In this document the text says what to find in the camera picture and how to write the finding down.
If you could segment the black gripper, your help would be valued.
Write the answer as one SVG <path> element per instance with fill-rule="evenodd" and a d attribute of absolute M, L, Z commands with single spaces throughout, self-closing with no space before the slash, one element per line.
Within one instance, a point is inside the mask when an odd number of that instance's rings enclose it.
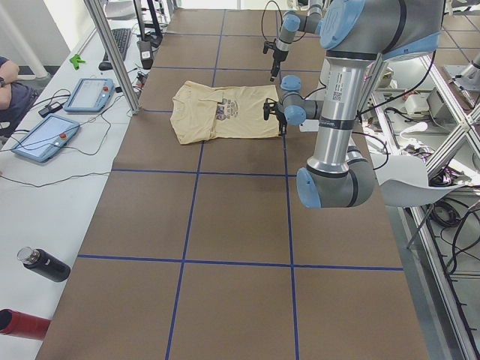
<path fill-rule="evenodd" d="M 287 58 L 287 51 L 280 50 L 278 48 L 274 49 L 273 53 L 273 64 L 270 75 L 270 82 L 274 82 L 278 77 L 279 70 L 281 68 L 281 63 L 284 62 Z"/>
<path fill-rule="evenodd" d="M 279 136 L 284 136 L 287 133 L 287 120 L 286 116 L 284 115 L 284 107 L 283 105 L 275 101 L 272 107 L 272 113 L 276 116 L 277 120 L 279 121 Z"/>

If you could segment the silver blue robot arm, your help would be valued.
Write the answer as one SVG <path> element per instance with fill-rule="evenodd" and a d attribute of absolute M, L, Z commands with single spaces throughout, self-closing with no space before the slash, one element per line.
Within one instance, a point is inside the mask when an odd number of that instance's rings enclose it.
<path fill-rule="evenodd" d="M 306 15 L 284 15 L 273 50 L 276 77 L 297 32 L 319 36 L 329 73 L 322 100 L 300 95 L 297 76 L 286 76 L 278 100 L 264 104 L 282 126 L 319 123 L 313 155 L 296 175 L 302 204 L 310 209 L 346 208 L 367 201 L 374 170 L 351 137 L 368 66 L 377 59 L 412 59 L 432 53 L 439 43 L 443 1 L 311 1 Z"/>
<path fill-rule="evenodd" d="M 321 29 L 324 1 L 307 1 L 307 14 L 298 14 L 293 10 L 287 11 L 281 22 L 278 36 L 273 41 L 265 40 L 262 52 L 266 54 L 273 51 L 270 81 L 273 82 L 278 76 L 281 64 L 286 61 L 291 45 L 296 41 L 296 34 L 318 35 Z"/>

